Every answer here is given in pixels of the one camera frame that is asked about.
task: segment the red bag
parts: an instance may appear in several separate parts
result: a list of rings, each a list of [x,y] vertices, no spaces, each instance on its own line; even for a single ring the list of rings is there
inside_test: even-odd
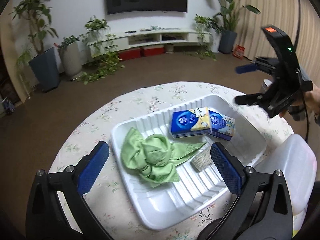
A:
[[[243,58],[243,54],[244,54],[244,47],[241,47],[239,45],[236,45],[235,50],[233,51],[233,56],[242,59]]]

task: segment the drawer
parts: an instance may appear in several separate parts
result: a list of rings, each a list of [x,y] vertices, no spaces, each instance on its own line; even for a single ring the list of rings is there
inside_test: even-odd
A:
[[[204,34],[204,43],[210,43],[210,34],[209,33],[205,33]],[[189,37],[188,37],[188,42],[200,42],[201,39],[199,37],[198,33],[189,33]]]
[[[113,51],[124,50],[129,48],[128,38],[112,39],[108,41],[97,42],[89,46],[92,58],[105,54],[106,49]]]

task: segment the floral tablecloth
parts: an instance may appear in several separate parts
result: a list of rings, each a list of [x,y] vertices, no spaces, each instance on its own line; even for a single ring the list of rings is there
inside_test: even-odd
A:
[[[91,191],[85,194],[84,198],[111,236],[116,240],[196,239],[199,232],[209,222],[226,213],[231,204],[231,194],[226,193],[214,204],[172,228],[163,231],[152,231],[145,228],[139,221],[121,181],[112,152],[110,133],[112,128],[120,122],[210,93],[223,97],[264,136],[268,144],[264,157],[267,157],[275,147],[293,133],[291,126],[279,116],[269,119],[258,106],[235,105],[234,97],[243,95],[239,91],[208,83],[169,83],[142,88],[119,96],[95,111],[71,133],[60,149],[49,172],[62,171],[68,165],[76,165],[84,155],[91,152],[100,140],[106,141],[111,146],[109,158]],[[70,225],[80,231],[62,193],[59,193],[59,199]],[[299,225],[301,225],[304,215],[294,217],[295,229],[300,229]]]

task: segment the white cabinet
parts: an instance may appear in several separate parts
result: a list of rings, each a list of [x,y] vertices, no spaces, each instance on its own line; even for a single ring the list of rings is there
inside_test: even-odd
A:
[[[211,34],[204,33],[204,43],[210,43]],[[115,33],[109,40],[94,41],[88,44],[91,57],[103,55],[106,49],[120,51],[157,44],[197,45],[201,41],[199,33],[193,29],[174,29],[157,31],[136,31],[135,33]]]

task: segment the metal screw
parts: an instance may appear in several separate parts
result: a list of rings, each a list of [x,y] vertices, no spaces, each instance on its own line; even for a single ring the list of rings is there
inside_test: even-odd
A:
[[[66,167],[66,172],[73,172],[75,170],[75,167],[74,166],[68,166]]]
[[[44,170],[39,170],[39,171],[37,171],[37,176],[42,176],[43,174],[44,174]]]
[[[253,173],[254,172],[254,168],[252,168],[251,166],[246,166],[245,171],[248,173]]]
[[[283,172],[281,170],[276,170],[276,174],[281,177],[283,175]]]

